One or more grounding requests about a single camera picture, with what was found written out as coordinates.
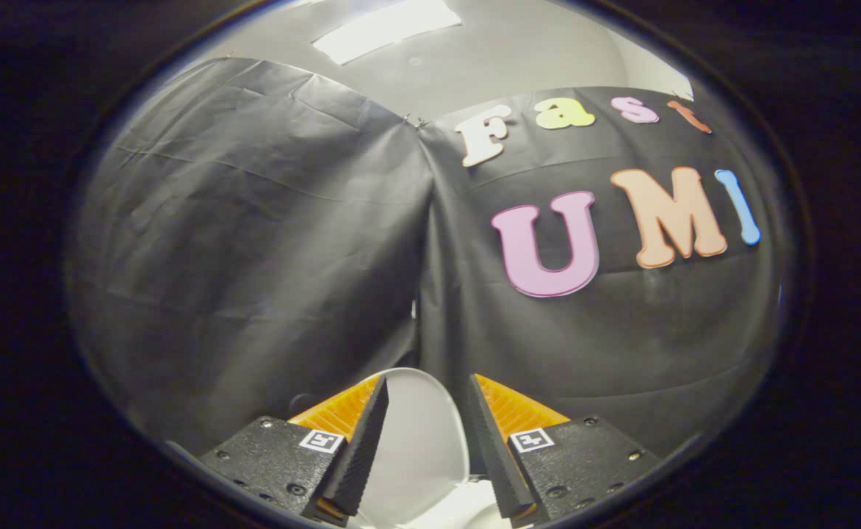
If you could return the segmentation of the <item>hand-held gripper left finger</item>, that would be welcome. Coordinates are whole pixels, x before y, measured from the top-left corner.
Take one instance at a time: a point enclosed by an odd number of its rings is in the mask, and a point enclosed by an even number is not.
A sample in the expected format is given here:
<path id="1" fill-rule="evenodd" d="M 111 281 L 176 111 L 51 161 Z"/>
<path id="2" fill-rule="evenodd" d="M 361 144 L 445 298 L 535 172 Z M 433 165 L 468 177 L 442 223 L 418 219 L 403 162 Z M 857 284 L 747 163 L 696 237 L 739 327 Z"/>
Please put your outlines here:
<path id="1" fill-rule="evenodd" d="M 386 376 L 370 376 L 292 419 L 256 418 L 199 460 L 274 508 L 344 527 L 361 505 L 388 404 Z"/>

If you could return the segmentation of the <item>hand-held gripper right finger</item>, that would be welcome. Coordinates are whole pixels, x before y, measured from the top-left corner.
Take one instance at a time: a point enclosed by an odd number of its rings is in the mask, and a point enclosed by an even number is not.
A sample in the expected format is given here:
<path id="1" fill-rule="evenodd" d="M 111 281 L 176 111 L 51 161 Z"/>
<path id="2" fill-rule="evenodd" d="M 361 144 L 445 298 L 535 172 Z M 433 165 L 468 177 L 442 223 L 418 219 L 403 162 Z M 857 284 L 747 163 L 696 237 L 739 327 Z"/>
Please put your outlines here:
<path id="1" fill-rule="evenodd" d="M 569 418 L 483 375 L 469 378 L 468 412 L 499 513 L 512 525 L 588 511 L 661 464 L 612 422 Z"/>

